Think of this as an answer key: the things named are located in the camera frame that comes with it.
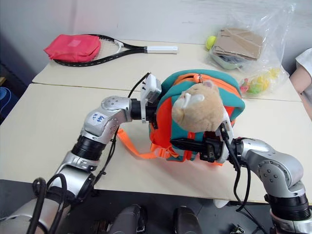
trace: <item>bear ear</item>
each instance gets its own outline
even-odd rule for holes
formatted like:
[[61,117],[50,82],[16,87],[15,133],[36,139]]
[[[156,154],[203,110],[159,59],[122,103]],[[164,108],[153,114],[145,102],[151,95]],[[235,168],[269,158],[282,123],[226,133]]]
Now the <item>bear ear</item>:
[[209,88],[212,88],[213,85],[214,85],[214,83],[213,83],[211,80],[205,80],[205,81],[203,82],[203,85],[205,85],[205,86],[207,86],[207,87],[209,87]]

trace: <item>white wall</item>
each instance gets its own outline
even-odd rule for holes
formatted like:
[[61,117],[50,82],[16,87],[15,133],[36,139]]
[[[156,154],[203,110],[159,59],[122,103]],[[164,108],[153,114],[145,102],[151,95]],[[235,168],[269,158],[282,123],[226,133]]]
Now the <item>white wall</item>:
[[[231,12],[246,19],[262,15],[292,0],[0,0],[1,38],[32,73],[48,58],[42,51],[58,34],[101,33],[119,39],[203,44],[225,25]],[[312,3],[298,0],[283,65],[312,47]]]

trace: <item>tennis racket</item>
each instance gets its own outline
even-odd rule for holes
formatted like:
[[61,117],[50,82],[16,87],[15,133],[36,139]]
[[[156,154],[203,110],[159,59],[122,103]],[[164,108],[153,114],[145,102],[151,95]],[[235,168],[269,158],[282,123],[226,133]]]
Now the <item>tennis racket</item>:
[[99,34],[89,34],[91,36],[97,36],[101,42],[101,48],[99,53],[92,61],[89,62],[66,62],[55,59],[58,64],[69,67],[89,67],[98,64],[102,64],[125,55],[147,53],[147,54],[177,54],[177,46],[136,46],[129,45],[114,38],[110,38]]

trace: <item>plastic bag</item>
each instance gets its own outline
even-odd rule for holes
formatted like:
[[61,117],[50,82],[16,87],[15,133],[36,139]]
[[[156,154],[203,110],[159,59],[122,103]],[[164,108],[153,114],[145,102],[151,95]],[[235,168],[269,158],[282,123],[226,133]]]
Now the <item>plastic bag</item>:
[[294,8],[290,4],[266,15],[232,13],[209,52],[210,63],[233,73],[243,93],[273,91],[288,77],[281,62]]

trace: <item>white table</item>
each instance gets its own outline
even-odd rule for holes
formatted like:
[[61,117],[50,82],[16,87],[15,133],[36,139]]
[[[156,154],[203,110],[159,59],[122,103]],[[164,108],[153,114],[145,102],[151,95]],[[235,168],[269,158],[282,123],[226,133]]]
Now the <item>white table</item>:
[[[111,95],[127,96],[127,91],[31,84],[0,126],[0,179],[32,182],[36,177],[49,179],[79,136],[84,118]],[[259,138],[276,150],[298,158],[305,169],[303,182],[312,201],[312,123],[301,102],[244,99],[246,109],[237,118],[235,137]],[[140,121],[123,124],[142,153],[149,150],[148,126]],[[105,162],[109,147],[101,158]],[[117,141],[107,175],[98,189],[185,195],[235,200],[235,171],[226,162],[212,166],[199,159],[194,162],[143,160],[132,156]],[[243,197],[246,171],[238,194]],[[255,175],[249,201],[264,202],[265,191]]]
[[[209,64],[209,55],[204,45],[167,42],[125,40],[133,45],[177,45],[179,53],[134,54],[92,67],[66,67],[51,61],[34,79],[34,83],[131,90],[147,72],[152,72],[164,81],[174,72],[188,69],[218,70]],[[226,71],[243,79],[237,70]],[[251,98],[301,101],[289,79],[273,93]]]

